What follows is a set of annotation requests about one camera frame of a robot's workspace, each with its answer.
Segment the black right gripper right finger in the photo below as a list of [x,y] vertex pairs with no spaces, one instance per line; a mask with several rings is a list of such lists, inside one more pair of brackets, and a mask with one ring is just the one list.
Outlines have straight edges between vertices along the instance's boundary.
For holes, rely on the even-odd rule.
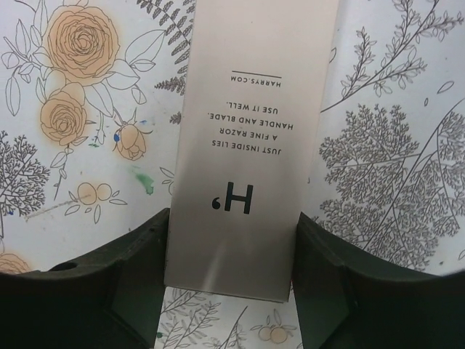
[[305,214],[296,230],[294,296],[306,349],[464,347],[464,272],[400,267]]

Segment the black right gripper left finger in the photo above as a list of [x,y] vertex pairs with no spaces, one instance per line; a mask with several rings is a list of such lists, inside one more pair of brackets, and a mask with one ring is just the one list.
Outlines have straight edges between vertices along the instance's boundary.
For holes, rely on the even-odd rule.
[[2,348],[153,348],[169,209],[48,271],[1,274]]

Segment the white Harry's box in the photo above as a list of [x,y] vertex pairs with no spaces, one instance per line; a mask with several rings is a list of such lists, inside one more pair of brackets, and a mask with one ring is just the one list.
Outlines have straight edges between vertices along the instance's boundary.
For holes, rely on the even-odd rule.
[[197,2],[167,286],[288,299],[338,7]]

